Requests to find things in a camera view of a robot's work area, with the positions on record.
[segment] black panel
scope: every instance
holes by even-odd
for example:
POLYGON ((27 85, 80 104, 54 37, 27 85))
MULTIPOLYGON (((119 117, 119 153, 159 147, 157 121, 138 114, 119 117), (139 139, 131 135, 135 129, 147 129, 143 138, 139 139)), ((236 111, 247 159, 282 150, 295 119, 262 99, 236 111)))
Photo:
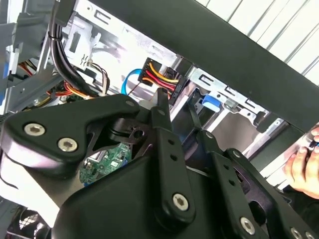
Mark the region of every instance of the black panel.
POLYGON ((318 122, 316 85, 196 1, 91 2, 300 130, 318 122))
POLYGON ((195 221, 177 234, 161 227, 151 203, 158 190, 153 187, 152 161, 137 160, 72 195, 59 212, 52 238, 224 238, 216 217, 217 198, 209 190, 212 181, 190 170, 187 172, 196 207, 195 221))
POLYGON ((288 125, 274 139, 262 146, 251 158, 251 164, 258 170, 263 170, 287 148, 293 145, 304 134, 295 127, 288 125))

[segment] yellow wire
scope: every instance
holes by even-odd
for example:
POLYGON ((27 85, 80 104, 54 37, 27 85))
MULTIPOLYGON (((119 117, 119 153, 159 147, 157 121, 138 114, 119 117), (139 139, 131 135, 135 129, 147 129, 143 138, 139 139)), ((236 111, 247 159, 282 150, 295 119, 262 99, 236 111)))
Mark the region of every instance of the yellow wire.
POLYGON ((166 81, 166 82, 169 82, 169 83, 178 83, 178 80, 170 80, 170 79, 165 78, 164 76, 162 76, 160 73, 158 73, 158 72, 154 69, 154 67, 153 67, 153 65, 152 65, 151 62, 149 63, 149 66, 150 66, 151 70, 154 72, 154 74, 155 74, 157 77, 161 78, 163 81, 166 81))
POLYGON ((72 86, 70 85, 67 85, 67 90, 69 90, 70 92, 72 92, 73 94, 79 96, 79 97, 82 97, 82 98, 85 98, 85 99, 92 99, 92 97, 90 96, 87 96, 81 92, 79 92, 78 90, 74 89, 72 86))
POLYGON ((44 105, 45 103, 47 103, 50 100, 50 97, 47 97, 44 101, 40 102, 37 107, 40 107, 42 105, 44 105))

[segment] white ribbed surface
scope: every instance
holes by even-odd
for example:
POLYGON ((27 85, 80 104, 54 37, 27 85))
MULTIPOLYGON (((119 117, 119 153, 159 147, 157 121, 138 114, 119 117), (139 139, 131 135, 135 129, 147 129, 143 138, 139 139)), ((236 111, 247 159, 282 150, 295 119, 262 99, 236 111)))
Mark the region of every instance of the white ribbed surface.
MULTIPOLYGON (((300 73, 319 60, 318 0, 197 1, 300 73)), ((319 85, 319 63, 305 76, 319 85)))

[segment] finger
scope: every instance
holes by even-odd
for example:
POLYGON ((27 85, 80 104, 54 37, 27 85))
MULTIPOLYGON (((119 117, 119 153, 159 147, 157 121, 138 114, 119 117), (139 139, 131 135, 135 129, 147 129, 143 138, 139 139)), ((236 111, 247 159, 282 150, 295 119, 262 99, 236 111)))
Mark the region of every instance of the finger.
POLYGON ((306 166, 306 182, 309 185, 319 183, 319 147, 315 147, 306 166))
POLYGON ((307 148, 301 147, 296 155, 292 166, 292 174, 297 187, 306 184, 305 166, 306 166, 307 148))
POLYGON ((319 127, 314 128, 313 130, 311 130, 311 134, 313 136, 319 136, 319 127))
POLYGON ((284 173, 285 173, 285 175, 287 177, 287 180, 288 180, 289 184, 291 184, 291 185, 295 181, 294 177, 293 177, 293 174, 292 174, 293 162, 294 162, 295 158, 296 158, 295 154, 291 155, 290 158, 288 159, 285 167, 284 167, 284 173))

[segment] human hand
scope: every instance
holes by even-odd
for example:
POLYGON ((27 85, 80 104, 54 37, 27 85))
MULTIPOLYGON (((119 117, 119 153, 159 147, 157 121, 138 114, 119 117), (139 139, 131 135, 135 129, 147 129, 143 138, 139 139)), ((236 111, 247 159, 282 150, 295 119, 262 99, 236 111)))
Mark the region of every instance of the human hand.
MULTIPOLYGON (((315 141, 319 142, 319 127, 312 130, 312 134, 315 141)), ((288 159, 284 172, 291 187, 319 199, 319 146, 314 148, 308 162, 307 151, 306 147, 301 147, 297 154, 293 154, 288 159)))

